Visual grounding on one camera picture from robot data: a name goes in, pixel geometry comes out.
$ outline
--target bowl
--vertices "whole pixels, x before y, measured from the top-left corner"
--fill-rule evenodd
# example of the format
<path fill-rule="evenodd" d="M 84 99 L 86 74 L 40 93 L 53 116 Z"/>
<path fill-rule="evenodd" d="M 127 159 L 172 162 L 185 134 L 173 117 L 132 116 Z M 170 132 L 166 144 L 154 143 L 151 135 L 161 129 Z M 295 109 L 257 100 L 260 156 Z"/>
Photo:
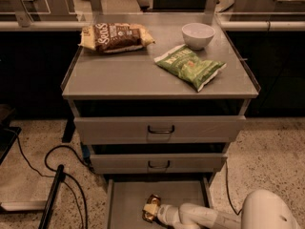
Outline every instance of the bowl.
<path fill-rule="evenodd" d="M 215 29 L 201 23 L 191 23 L 182 27 L 183 39 L 192 50 L 203 50 L 212 41 Z"/>

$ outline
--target drawer handle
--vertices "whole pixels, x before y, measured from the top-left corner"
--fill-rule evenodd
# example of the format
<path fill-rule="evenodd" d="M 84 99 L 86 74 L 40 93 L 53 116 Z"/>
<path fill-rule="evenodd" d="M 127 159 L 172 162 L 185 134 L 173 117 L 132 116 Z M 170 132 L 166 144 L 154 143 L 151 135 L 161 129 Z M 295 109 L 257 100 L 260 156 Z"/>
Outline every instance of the drawer handle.
<path fill-rule="evenodd" d="M 170 165 L 171 165 L 171 162 L 169 160 L 166 163 L 166 165 L 163 165 L 163 166 L 151 165 L 151 162 L 149 161 L 149 167 L 152 169 L 167 169 L 170 167 Z"/>
<path fill-rule="evenodd" d="M 172 134 L 174 132 L 174 125 L 172 125 L 172 128 L 169 131 L 166 130 L 155 131 L 152 130 L 151 126 L 148 126 L 147 130 L 149 131 L 150 134 Z"/>

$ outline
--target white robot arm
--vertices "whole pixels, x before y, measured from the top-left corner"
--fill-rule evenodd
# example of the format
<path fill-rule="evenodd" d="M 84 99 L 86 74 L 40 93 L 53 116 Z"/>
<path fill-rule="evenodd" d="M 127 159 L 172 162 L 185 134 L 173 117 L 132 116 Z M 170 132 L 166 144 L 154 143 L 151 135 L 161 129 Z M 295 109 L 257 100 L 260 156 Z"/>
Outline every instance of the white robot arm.
<path fill-rule="evenodd" d="M 301 229 L 286 203 L 267 190 L 248 194 L 241 218 L 191 203 L 161 205 L 157 196 L 148 200 L 143 211 L 143 219 L 153 222 L 158 218 L 175 229 Z"/>

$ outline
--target speckled floor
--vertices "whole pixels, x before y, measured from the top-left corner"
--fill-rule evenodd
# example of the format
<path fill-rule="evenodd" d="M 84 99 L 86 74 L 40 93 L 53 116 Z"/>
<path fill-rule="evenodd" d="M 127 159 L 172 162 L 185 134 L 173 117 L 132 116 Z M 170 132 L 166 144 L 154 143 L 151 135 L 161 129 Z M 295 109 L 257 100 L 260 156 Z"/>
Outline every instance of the speckled floor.
<path fill-rule="evenodd" d="M 11 126 L 22 128 L 21 145 L 31 165 L 44 175 L 52 175 L 44 165 L 44 157 L 52 147 L 61 144 L 65 121 L 13 121 Z M 70 145 L 80 154 L 77 132 Z M 305 118 L 248 119 L 228 151 L 230 194 L 236 210 L 251 191 L 268 189 L 285 200 L 304 228 L 304 147 Z M 54 168 L 64 164 L 65 171 L 80 182 L 88 203 L 89 228 L 102 228 L 106 202 L 103 180 L 90 173 L 68 150 L 56 150 L 49 164 Z M 66 181 L 81 201 L 73 182 L 69 178 Z M 15 143 L 0 166 L 0 201 L 46 200 L 51 183 L 51 178 L 40 177 L 29 168 Z M 226 197 L 225 168 L 214 178 L 211 194 L 214 209 L 233 213 Z M 38 228 L 41 216 L 0 215 L 0 228 Z M 75 200 L 65 184 L 60 186 L 49 228 L 81 228 Z"/>

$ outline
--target power cord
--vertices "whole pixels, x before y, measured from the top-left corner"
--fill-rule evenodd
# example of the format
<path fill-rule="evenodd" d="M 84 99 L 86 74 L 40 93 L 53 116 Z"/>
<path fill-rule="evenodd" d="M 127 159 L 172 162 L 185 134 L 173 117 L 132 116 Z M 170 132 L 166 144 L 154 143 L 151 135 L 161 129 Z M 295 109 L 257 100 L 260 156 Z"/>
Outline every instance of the power cord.
<path fill-rule="evenodd" d="M 14 134 L 15 134 L 15 136 L 16 136 L 16 138 L 17 138 L 17 143 L 18 143 L 19 151 L 20 151 L 22 157 L 27 161 L 29 167 L 30 167 L 33 171 L 35 171 L 40 177 L 51 177 L 51 178 L 54 178 L 54 176 L 42 175 L 37 169 L 35 169 L 34 167 L 32 167 L 32 165 L 30 164 L 29 160 L 26 158 L 25 154 L 23 153 L 23 150 L 22 150 L 22 147 L 21 147 L 21 143 L 20 143 L 20 139 L 19 139 L 19 134 L 18 134 L 18 133 L 16 133 L 15 131 L 13 131 L 13 130 L 11 130 L 11 129 L 8 129 L 8 128 L 5 128 L 4 130 L 7 131 L 7 132 L 11 132 L 11 133 L 14 133 Z M 58 146 L 52 148 L 51 150 L 49 150 L 49 151 L 47 152 L 44 161 L 45 161 L 46 167 L 47 167 L 49 170 L 51 170 L 51 171 L 53 171 L 53 172 L 56 172 L 56 170 L 55 170 L 55 169 L 52 169 L 52 167 L 48 164 L 47 159 L 48 159 L 49 155 L 50 155 L 53 151 L 55 151 L 55 150 L 57 150 L 57 149 L 59 149 L 59 148 L 66 148 L 66 149 L 71 150 L 71 151 L 76 155 L 76 157 L 77 157 L 77 159 L 80 161 L 80 163 L 83 164 L 84 166 L 86 166 L 86 168 L 88 168 L 89 171 L 93 173 L 93 171 L 90 169 L 90 167 L 89 167 L 88 165 L 86 165 L 86 164 L 82 161 L 82 159 L 78 156 L 77 152 L 75 152 L 75 150 L 74 150 L 71 146 L 68 146 L 68 145 L 58 145 Z M 82 213 L 81 213 L 81 209 L 80 209 L 79 203 L 78 203 L 78 201 L 77 201 L 76 194 L 75 194 L 75 192 L 73 191 L 73 189 L 70 187 L 70 185 L 68 185 L 68 183 L 64 181 L 64 184 L 71 190 L 71 192 L 72 192 L 72 194 L 73 194 L 73 196 L 74 196 L 74 199 L 75 199 L 75 201 L 76 201 L 76 206 L 77 206 L 78 212 L 79 212 L 79 214 L 80 214 L 81 222 L 82 222 L 82 228 L 88 229 L 88 208 L 87 208 L 87 202 L 86 202 L 86 197 L 85 197 L 84 191 L 83 191 L 81 185 L 79 184 L 79 182 L 78 182 L 72 175 L 67 174 L 67 173 L 65 173 L 65 172 L 64 172 L 64 174 L 75 182 L 75 184 L 77 185 L 77 187 L 78 187 L 78 189 L 79 189 L 79 191 L 80 191 L 80 193 L 81 193 L 81 195 L 82 195 L 82 199 L 83 199 L 83 202 L 84 202 L 84 210 L 85 210 L 85 224 L 84 224 L 84 219 L 83 219 L 83 216 L 82 216 Z"/>
<path fill-rule="evenodd" d="M 242 209 L 240 209 L 238 212 L 235 210 L 235 208 L 233 207 L 233 204 L 231 202 L 231 198 L 230 198 L 230 192 L 229 192 L 229 179 L 228 179 L 228 173 L 229 173 L 229 169 L 228 169 L 228 162 L 226 161 L 226 191 L 227 191 L 227 197 L 229 200 L 229 203 L 231 205 L 231 208 L 233 209 L 233 211 L 235 212 L 235 214 L 237 216 L 239 216 L 239 214 L 242 212 Z"/>

